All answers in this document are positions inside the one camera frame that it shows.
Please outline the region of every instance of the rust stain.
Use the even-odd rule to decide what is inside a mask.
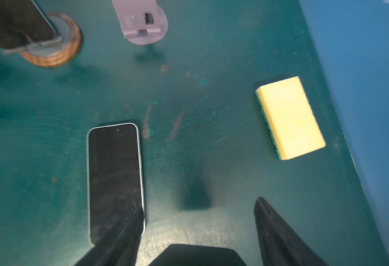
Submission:
[[[148,108],[147,108],[147,113],[145,114],[145,119],[144,119],[144,125],[142,127],[142,137],[145,138],[146,140],[150,139],[150,128],[148,127],[148,115],[150,113],[151,107],[153,106],[152,102],[148,103]]]
[[[184,116],[184,110],[181,111],[181,114],[176,119],[176,121],[175,121],[175,123],[174,123],[174,125],[172,127],[172,130],[170,131],[170,134],[169,134],[168,138],[165,140],[166,143],[172,142],[172,141],[175,140],[176,133],[177,133],[178,129],[180,128],[183,116]]]
[[[168,70],[169,70],[168,65],[161,65],[160,66],[160,74],[163,74],[163,73],[167,72]]]

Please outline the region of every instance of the yellow sponge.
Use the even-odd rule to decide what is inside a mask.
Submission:
[[[256,94],[280,159],[326,146],[299,77],[261,86]]]

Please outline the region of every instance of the green table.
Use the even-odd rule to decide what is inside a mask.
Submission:
[[[259,196],[330,265],[389,265],[297,1],[162,0],[170,28],[151,46],[124,39],[111,1],[39,4],[70,15],[84,44],[54,69],[0,51],[0,265],[87,252],[86,133],[129,119],[142,129],[150,105],[139,265],[171,243],[261,265]],[[281,161],[254,91],[293,76],[327,146]]]

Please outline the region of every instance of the green paint spot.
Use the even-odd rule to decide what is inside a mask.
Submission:
[[[197,82],[197,86],[199,87],[205,87],[206,85],[208,84],[208,80],[206,78],[201,78],[198,82]]]

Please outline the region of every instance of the scratch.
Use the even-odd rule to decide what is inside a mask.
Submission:
[[[181,111],[181,114],[178,116],[178,118],[176,119],[173,127],[172,127],[172,130],[168,136],[168,138],[166,139],[166,143],[168,142],[172,142],[175,140],[175,137],[176,137],[176,133],[178,131],[178,129],[180,128],[180,125],[181,125],[181,121],[182,121],[182,117],[184,116],[184,110]]]
[[[150,139],[150,128],[148,127],[148,115],[150,113],[152,106],[153,103],[150,101],[148,103],[147,113],[145,114],[144,125],[142,127],[142,137],[145,138],[146,140]]]

